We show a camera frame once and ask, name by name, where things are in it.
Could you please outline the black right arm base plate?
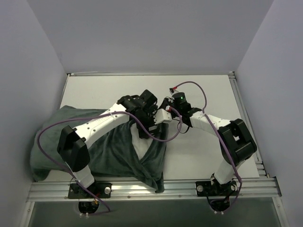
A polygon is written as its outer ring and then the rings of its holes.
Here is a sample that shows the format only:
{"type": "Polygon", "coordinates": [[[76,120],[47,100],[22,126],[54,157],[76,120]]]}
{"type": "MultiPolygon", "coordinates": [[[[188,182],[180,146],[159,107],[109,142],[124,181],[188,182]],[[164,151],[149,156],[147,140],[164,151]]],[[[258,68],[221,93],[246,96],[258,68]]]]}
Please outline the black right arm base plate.
{"type": "Polygon", "coordinates": [[[198,197],[215,197],[215,196],[234,196],[238,192],[238,186],[235,181],[229,181],[225,184],[220,184],[217,180],[197,181],[196,193],[198,197]]]}

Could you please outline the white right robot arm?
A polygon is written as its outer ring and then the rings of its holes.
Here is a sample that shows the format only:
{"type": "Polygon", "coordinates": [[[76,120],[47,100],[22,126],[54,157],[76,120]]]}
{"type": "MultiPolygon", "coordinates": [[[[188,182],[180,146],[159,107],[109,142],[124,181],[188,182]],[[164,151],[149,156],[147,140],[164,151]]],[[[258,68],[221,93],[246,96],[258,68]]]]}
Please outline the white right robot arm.
{"type": "Polygon", "coordinates": [[[242,119],[226,120],[205,114],[204,109],[192,107],[185,93],[176,87],[170,89],[170,97],[163,99],[155,114],[155,124],[169,123],[178,117],[185,125],[206,131],[219,140],[223,161],[212,175],[210,189],[215,195],[227,190],[227,183],[238,177],[238,168],[256,151],[257,145],[242,119]]]}

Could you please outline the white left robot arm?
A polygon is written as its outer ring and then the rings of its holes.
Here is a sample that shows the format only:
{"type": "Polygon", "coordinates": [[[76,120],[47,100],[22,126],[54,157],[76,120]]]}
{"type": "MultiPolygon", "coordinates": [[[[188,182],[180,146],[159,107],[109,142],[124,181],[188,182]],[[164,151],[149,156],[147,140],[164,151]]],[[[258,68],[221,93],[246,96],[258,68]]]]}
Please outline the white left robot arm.
{"type": "Polygon", "coordinates": [[[89,168],[88,149],[93,143],[117,126],[128,122],[130,117],[126,113],[138,118],[151,135],[158,134],[160,127],[154,123],[154,115],[158,109],[156,104],[157,97],[146,89],[139,96],[121,97],[102,113],[102,118],[92,119],[75,128],[68,125],[62,129],[57,152],[81,183],[78,189],[80,195],[91,198],[96,191],[95,178],[89,168]]]}

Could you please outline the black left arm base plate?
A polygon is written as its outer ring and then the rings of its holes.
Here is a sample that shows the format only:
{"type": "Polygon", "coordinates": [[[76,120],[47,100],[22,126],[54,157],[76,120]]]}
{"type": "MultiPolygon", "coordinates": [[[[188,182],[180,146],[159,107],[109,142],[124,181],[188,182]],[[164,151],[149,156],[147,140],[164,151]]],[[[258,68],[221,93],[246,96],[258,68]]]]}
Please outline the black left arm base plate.
{"type": "MultiPolygon", "coordinates": [[[[104,199],[111,197],[112,184],[108,182],[97,181],[93,183],[88,190],[97,197],[104,199]]],[[[68,199],[88,199],[93,198],[88,192],[81,188],[77,183],[71,183],[68,192],[68,199]]]]}

